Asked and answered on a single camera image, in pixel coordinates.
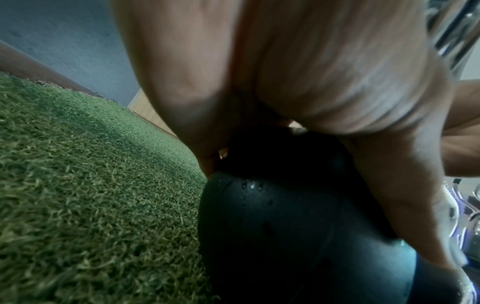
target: green turf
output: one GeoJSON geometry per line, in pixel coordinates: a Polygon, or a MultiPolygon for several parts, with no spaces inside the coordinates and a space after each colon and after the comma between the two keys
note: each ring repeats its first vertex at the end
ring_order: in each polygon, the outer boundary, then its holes
{"type": "Polygon", "coordinates": [[[205,178],[118,104],[0,74],[0,303],[196,303],[205,178]]]}

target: hand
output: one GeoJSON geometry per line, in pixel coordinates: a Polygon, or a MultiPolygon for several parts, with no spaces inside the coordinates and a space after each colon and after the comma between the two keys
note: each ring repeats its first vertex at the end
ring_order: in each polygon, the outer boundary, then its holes
{"type": "Polygon", "coordinates": [[[449,176],[480,176],[480,81],[462,81],[441,138],[445,172],[449,176]]]}
{"type": "Polygon", "coordinates": [[[298,121],[342,140],[421,256],[465,263],[441,190],[454,87],[429,44],[424,2],[112,3],[141,86],[207,176],[238,132],[298,121]]]}

